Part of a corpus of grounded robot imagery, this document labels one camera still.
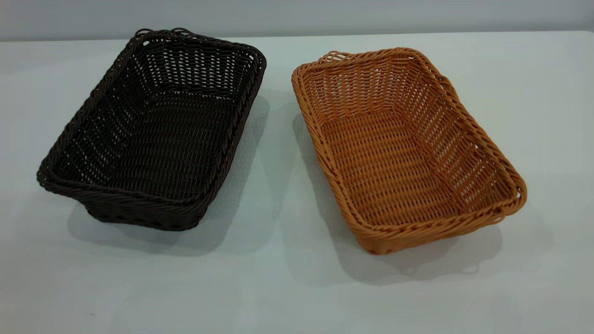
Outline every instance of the orange wicker basket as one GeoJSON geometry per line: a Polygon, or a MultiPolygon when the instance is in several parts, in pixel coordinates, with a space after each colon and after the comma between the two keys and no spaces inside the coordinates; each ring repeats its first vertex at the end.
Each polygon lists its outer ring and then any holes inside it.
{"type": "Polygon", "coordinates": [[[467,234],[526,202],[526,184],[413,49],[332,51],[293,89],[336,201],[373,254],[467,234]]]}

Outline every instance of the woven pattern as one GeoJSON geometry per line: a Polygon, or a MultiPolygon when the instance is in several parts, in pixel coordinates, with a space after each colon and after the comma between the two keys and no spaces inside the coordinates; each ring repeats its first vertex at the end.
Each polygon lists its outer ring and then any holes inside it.
{"type": "Polygon", "coordinates": [[[185,29],[140,30],[37,180],[104,222],[192,228],[229,171],[265,67],[252,46],[185,29]]]}
{"type": "Polygon", "coordinates": [[[295,95],[350,230],[374,254],[497,223],[526,185],[420,52],[332,51],[298,67],[295,95]]]}

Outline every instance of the gray wall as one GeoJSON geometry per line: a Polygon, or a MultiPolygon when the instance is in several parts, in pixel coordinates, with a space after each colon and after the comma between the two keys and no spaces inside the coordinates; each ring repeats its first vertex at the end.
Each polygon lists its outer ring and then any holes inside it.
{"type": "Polygon", "coordinates": [[[0,40],[128,38],[142,27],[295,36],[594,27],[594,0],[0,0],[0,40]]]}

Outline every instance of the plastic rattan basket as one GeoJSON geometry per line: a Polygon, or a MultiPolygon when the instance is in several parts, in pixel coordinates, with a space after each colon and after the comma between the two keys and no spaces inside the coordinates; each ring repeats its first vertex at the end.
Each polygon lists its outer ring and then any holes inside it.
{"type": "Polygon", "coordinates": [[[249,45],[181,28],[140,30],[37,180],[103,222],[192,228],[229,171],[265,67],[249,45]]]}
{"type": "Polygon", "coordinates": [[[350,230],[374,254],[497,223],[526,185],[420,52],[332,51],[295,95],[350,230]]]}

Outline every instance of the rattan weave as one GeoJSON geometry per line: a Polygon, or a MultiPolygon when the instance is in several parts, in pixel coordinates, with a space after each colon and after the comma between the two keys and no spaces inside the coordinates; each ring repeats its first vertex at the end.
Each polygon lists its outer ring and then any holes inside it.
{"type": "Polygon", "coordinates": [[[192,228],[229,171],[265,67],[252,46],[185,29],[140,30],[37,180],[104,222],[192,228]]]}
{"type": "Polygon", "coordinates": [[[462,235],[526,202],[526,185],[420,52],[330,52],[295,95],[336,201],[374,254],[462,235]]]}

